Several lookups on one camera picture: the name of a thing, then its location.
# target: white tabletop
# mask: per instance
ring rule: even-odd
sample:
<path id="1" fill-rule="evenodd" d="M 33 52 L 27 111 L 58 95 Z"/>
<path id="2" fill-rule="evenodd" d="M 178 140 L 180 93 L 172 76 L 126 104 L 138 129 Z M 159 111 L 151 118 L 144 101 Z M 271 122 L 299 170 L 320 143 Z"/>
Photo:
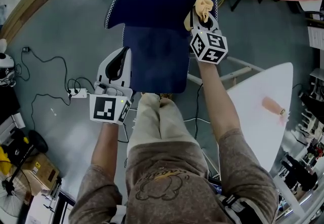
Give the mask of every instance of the white tabletop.
<path id="1" fill-rule="evenodd" d="M 280 64 L 262 71 L 229 89 L 244 137 L 261 166 L 270 171 L 278 153 L 286 124 L 262 106 L 268 96 L 289 111 L 293 86 L 293 65 Z"/>

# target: person's left arm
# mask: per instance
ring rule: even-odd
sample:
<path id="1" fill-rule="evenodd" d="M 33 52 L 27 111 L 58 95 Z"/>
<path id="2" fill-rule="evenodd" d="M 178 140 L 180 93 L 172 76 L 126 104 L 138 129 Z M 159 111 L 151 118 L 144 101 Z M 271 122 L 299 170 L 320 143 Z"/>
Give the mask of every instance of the person's left arm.
<path id="1" fill-rule="evenodd" d="M 103 124 L 77 196 L 69 216 L 71 224 L 109 222 L 122 203 L 122 196 L 114 184 L 117 163 L 118 125 Z"/>

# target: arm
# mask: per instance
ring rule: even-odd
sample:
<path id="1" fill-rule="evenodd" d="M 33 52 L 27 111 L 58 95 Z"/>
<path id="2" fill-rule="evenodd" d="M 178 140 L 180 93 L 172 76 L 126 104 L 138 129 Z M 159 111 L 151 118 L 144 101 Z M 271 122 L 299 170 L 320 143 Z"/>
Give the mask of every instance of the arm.
<path id="1" fill-rule="evenodd" d="M 91 166 L 83 177 L 70 224 L 110 222 L 122 196 L 114 184 L 117 162 L 118 125 L 102 124 L 92 154 Z"/>
<path id="2" fill-rule="evenodd" d="M 204 84 L 209 118 L 217 142 L 229 130 L 240 129 L 234 104 L 228 96 L 214 64 L 198 62 Z"/>
<path id="3" fill-rule="evenodd" d="M 199 62 L 207 110 L 219 145 L 222 189 L 252 201 L 267 223 L 275 220 L 277 191 L 271 176 L 259 164 L 243 138 L 233 102 L 213 64 Z"/>
<path id="4" fill-rule="evenodd" d="M 102 124 L 99 138 L 92 154 L 91 164 L 104 169 L 113 181 L 117 165 L 118 125 Z"/>

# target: power plug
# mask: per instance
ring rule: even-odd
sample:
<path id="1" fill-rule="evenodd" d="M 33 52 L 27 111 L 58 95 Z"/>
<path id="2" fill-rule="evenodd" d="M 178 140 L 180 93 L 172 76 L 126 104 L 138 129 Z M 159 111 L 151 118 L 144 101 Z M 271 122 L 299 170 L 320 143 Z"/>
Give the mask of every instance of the power plug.
<path id="1" fill-rule="evenodd" d="M 71 95 L 71 98 L 87 98 L 88 96 L 88 90 L 86 88 L 81 88 L 81 89 L 69 89 L 69 93 L 67 94 L 68 96 Z"/>

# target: person's right arm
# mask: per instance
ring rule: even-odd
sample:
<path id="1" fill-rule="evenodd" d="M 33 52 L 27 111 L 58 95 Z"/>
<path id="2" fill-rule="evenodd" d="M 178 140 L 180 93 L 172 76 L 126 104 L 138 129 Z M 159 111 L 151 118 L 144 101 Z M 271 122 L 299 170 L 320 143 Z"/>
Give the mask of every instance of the person's right arm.
<path id="1" fill-rule="evenodd" d="M 227 197 L 236 195 L 249 199 L 261 210 L 266 222 L 272 223 L 277 212 L 277 189 L 272 178 L 246 143 L 236 109 L 216 66 L 198 64 L 207 110 L 219 145 L 222 193 Z"/>

